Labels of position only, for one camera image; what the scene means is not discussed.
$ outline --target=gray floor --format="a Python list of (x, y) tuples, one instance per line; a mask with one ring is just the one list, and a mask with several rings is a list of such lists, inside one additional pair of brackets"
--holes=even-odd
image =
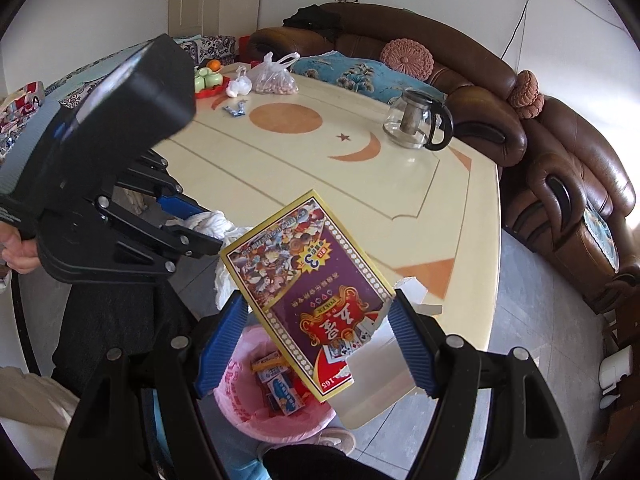
[[(172, 278), (188, 307), (200, 315), (213, 309), (215, 261), (185, 258)], [(42, 270), (22, 277), (25, 316), (36, 358), (43, 373), (52, 369), (68, 286)], [(502, 233), (500, 284), (490, 350), (529, 349), (558, 402), (585, 479), (598, 459), (596, 444), (588, 444), (596, 425), (600, 389), (598, 366), (603, 357), (602, 316), (595, 316), (580, 296), (539, 256)], [(476, 420), (460, 479), (473, 478), (478, 466), (488, 392), (481, 392)], [(434, 401), (407, 396), (369, 424), (355, 431), (353, 457), (393, 478), (403, 479), (424, 437)]]

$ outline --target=black teapot handle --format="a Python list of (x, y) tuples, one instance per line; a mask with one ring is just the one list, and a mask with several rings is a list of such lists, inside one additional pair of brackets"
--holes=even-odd
[[(436, 131), (436, 116), (439, 115), (442, 118), (442, 129), (444, 131), (444, 138), (437, 144), (433, 144), (433, 134)], [(429, 139), (424, 143), (424, 147), (432, 152), (437, 152), (445, 148), (453, 137), (453, 118), (451, 112), (444, 105), (444, 103), (434, 101), (431, 104), (431, 130), (429, 132)]]

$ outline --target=black cloth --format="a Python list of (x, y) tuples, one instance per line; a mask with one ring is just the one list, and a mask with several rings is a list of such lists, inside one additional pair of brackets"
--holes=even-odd
[(283, 446), (262, 459), (272, 480), (390, 480), (391, 477), (328, 446)]
[(335, 38), (342, 32), (340, 24), (340, 14), (336, 12), (327, 12), (317, 5), (303, 7), (298, 9), (293, 16), (283, 20), (285, 27), (304, 28), (306, 30), (314, 30), (320, 36), (327, 38), (335, 43)]
[(152, 350), (161, 328), (188, 335), (196, 319), (168, 282), (159, 285), (78, 284), (66, 300), (51, 377), (80, 397), (111, 348), (127, 355)]

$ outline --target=round table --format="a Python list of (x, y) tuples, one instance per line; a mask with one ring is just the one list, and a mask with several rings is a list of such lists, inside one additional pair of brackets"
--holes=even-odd
[[(194, 121), (156, 147), (172, 176), (239, 226), (315, 189), (389, 282), (416, 276), (423, 303), (443, 305), (443, 330), (485, 350), (500, 261), (496, 165), (458, 139), (439, 152), (402, 148), (382, 130), (385, 104), (295, 78), (292, 96), (198, 100)], [(239, 100), (245, 116), (222, 109)], [(415, 386), (390, 329), (379, 332), (349, 358), (355, 384), (331, 399), (347, 427)]]

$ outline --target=playing card box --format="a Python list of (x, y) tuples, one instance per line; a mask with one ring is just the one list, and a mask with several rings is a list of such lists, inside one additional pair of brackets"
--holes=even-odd
[(220, 255), (256, 317), (318, 400), (353, 383), (346, 358), (370, 340), (394, 290), (315, 191)]

